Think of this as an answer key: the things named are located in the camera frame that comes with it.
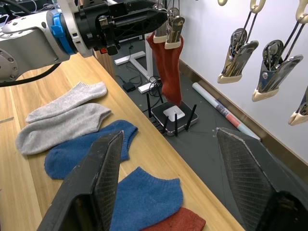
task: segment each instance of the gray floor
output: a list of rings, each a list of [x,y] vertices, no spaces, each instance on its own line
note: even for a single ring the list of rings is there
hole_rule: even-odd
[[[128,48],[130,44],[133,45],[131,53],[145,51],[144,41],[139,41],[138,39],[131,40],[131,42],[124,42],[121,44],[119,54],[114,55],[113,60],[129,55]],[[145,57],[138,59],[138,62],[146,68]],[[125,81],[136,76],[137,73],[138,72],[127,70],[126,64],[120,66],[115,65],[115,74],[121,76]],[[154,75],[158,75],[155,61]],[[147,83],[147,79],[144,76],[142,77],[143,83]],[[229,188],[226,170],[215,136],[217,127],[236,128],[192,88],[192,82],[188,78],[183,75],[181,75],[180,78],[182,99],[191,108],[194,104],[197,104],[196,113],[199,116],[199,121],[196,125],[191,126],[188,132],[182,131],[179,133],[178,137],[165,136],[165,138],[232,215],[243,224]],[[118,84],[122,86],[123,83],[121,79],[116,77],[116,80]],[[135,90],[129,92],[128,96],[142,111],[147,109],[145,94],[140,94],[138,90]],[[153,105],[157,99],[158,98],[151,97],[151,104]]]

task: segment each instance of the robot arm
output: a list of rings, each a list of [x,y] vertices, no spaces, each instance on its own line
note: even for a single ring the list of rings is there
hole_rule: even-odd
[[[83,57],[95,51],[117,54],[119,41],[159,28],[167,14],[154,2],[131,0],[108,5],[85,0],[58,0],[62,13],[50,11],[14,19],[0,27],[0,83],[15,81],[24,72]]]

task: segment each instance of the power adapter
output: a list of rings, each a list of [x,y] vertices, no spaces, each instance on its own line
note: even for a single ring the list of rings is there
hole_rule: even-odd
[[[131,82],[128,82],[128,83],[124,82],[122,87],[126,92],[130,92],[136,89],[135,85],[132,84]]]

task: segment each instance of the hanging clip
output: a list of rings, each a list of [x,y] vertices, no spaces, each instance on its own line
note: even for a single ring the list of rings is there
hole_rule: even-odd
[[[308,0],[301,0],[300,6],[302,6],[302,2],[306,2],[305,6],[308,4]],[[260,101],[276,95],[279,91],[280,84],[285,80],[285,78],[287,78],[294,67],[303,60],[304,57],[302,55],[297,55],[291,58],[289,58],[289,56],[305,26],[305,23],[308,21],[307,19],[307,14],[300,15],[285,45],[283,45],[283,42],[280,40],[274,40],[266,45],[263,50],[263,61],[261,65],[259,83],[252,95],[252,101]],[[302,24],[302,26],[300,27],[286,57],[282,59],[282,54],[290,43],[299,24]]]
[[[165,43],[165,49],[174,49],[181,46],[181,32],[185,22],[184,17],[180,16],[180,11],[173,7],[168,13],[168,37]]]
[[[291,115],[289,125],[293,126],[308,121],[308,87],[297,111]]]
[[[167,10],[164,8],[163,4],[157,3],[153,6],[154,9],[157,9],[159,11],[165,11]],[[166,42],[168,36],[167,36],[167,21],[165,21],[164,24],[162,24],[155,32],[153,37],[154,43],[163,43]]]
[[[250,12],[244,28],[239,28],[231,35],[231,44],[228,48],[227,58],[224,68],[218,77],[218,83],[234,83],[242,78],[242,70],[248,62],[254,50],[258,47],[258,41],[249,41],[252,28],[255,24],[257,14],[261,11],[265,0],[261,0],[259,5],[256,5],[256,0],[250,2]],[[255,17],[252,21],[249,34],[247,35],[246,27],[250,16],[255,12]]]

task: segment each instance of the black cable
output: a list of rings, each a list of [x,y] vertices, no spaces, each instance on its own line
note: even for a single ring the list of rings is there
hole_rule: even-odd
[[[26,15],[30,15],[32,14],[31,11],[27,10],[25,7],[19,5],[18,3],[13,2],[12,0],[0,0],[0,2],[4,2],[7,3],[9,5],[15,6],[17,8],[19,8],[20,10],[22,10],[23,12],[25,12]],[[0,83],[0,88],[2,87],[9,87],[9,86],[15,86],[15,85],[19,85],[19,84],[24,84],[24,83],[30,83],[33,81],[36,81],[40,78],[44,78],[45,76],[49,75],[51,72],[53,72],[55,69],[57,69],[57,67],[60,65],[61,63],[55,64],[53,65],[51,68],[49,68],[47,71],[45,71],[44,73],[38,75],[38,76],[34,76],[31,78],[27,78],[27,79],[23,79],[23,80],[17,80],[14,82],[3,82]]]
[[[151,82],[149,86],[149,94],[153,97],[159,97],[158,91],[163,86],[162,81],[160,79],[156,79],[155,81]]]
[[[115,76],[115,77],[119,77],[119,78],[120,78],[120,80],[121,80],[123,83],[126,83],[126,82],[122,79],[122,77],[121,77],[121,76]]]
[[[134,48],[134,46],[131,45],[131,42],[129,42],[129,44],[130,44],[130,46],[129,46],[129,48],[128,48],[128,50],[129,50],[129,58],[128,58],[128,60],[130,60],[130,57],[131,57],[131,50]],[[128,61],[128,62],[126,63],[126,69],[127,69],[127,70],[130,70],[132,73],[136,73],[137,75],[134,76],[134,77],[132,77],[132,78],[130,78],[130,79],[128,80],[128,82],[130,82],[130,83],[132,83],[132,84],[134,84],[134,85],[137,84],[136,88],[138,88],[138,87],[140,87],[140,86],[143,84],[141,72],[140,72],[137,68],[135,68],[134,66],[133,66],[133,67],[132,67],[132,66],[129,66],[129,64],[131,64],[131,62]],[[125,83],[124,79],[123,79],[121,76],[117,76],[117,77],[119,77],[119,78],[122,80],[122,82]],[[138,82],[133,82],[133,80],[135,80],[136,78],[139,78],[139,81],[138,81]]]
[[[27,15],[32,14],[32,12],[30,10],[28,10],[27,8],[23,7],[22,5],[12,1],[12,0],[0,0],[0,2],[4,2],[6,4],[9,4],[11,6],[17,7],[20,10],[22,10],[23,12],[25,12]]]
[[[14,81],[14,82],[4,82],[4,83],[0,83],[0,88],[2,87],[9,87],[9,86],[15,86],[15,85],[19,85],[19,84],[24,84],[24,83],[29,83],[29,82],[33,82],[36,81],[40,78],[44,78],[45,76],[49,75],[51,72],[53,72],[61,63],[55,64],[53,65],[51,68],[49,68],[47,71],[45,71],[42,74],[39,74],[38,76],[34,76],[31,78],[26,78],[23,80],[18,80],[18,81]]]

